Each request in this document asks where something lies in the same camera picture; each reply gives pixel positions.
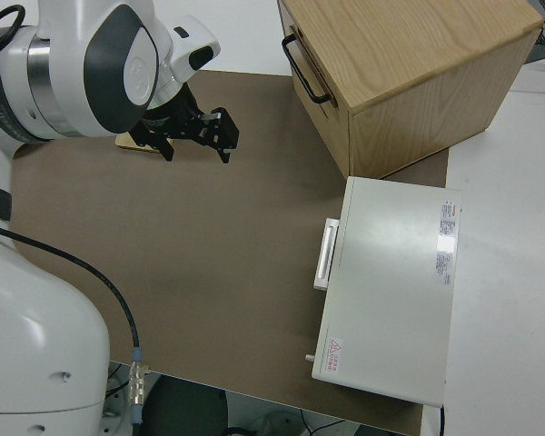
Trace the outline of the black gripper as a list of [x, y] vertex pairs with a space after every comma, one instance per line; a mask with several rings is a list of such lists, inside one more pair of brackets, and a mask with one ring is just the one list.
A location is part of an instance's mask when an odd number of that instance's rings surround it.
[[224, 107], [206, 114], [200, 110], [189, 88], [182, 88], [169, 102], [148, 109], [134, 126], [136, 146], [150, 146], [167, 162], [173, 160], [169, 139], [191, 140], [213, 148], [224, 164], [237, 148], [239, 130]]

